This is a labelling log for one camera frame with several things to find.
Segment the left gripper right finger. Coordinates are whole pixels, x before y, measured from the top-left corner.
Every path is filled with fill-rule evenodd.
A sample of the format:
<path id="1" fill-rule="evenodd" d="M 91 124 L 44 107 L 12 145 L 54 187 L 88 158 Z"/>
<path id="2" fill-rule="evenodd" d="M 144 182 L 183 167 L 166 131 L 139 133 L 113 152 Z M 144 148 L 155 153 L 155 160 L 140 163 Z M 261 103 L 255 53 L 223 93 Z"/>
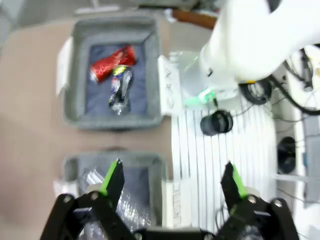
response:
<path id="1" fill-rule="evenodd" d="M 287 202 L 280 197 L 264 201 L 246 190 L 231 162 L 220 181 L 228 219 L 215 240 L 298 240 L 299 235 Z"/>

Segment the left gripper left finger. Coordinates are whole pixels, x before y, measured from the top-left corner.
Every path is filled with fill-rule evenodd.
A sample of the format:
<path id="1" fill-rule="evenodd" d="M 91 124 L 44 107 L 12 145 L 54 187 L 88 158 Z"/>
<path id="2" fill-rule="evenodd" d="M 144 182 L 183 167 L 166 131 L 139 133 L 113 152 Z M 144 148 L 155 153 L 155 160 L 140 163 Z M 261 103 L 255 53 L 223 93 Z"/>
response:
<path id="1" fill-rule="evenodd" d="M 98 223 L 109 240 L 134 240 L 135 237 L 116 213 L 124 187 L 123 162 L 112 162 L 100 190 L 78 198 L 60 194 L 44 226 L 41 240 L 77 240 L 87 224 Z"/>

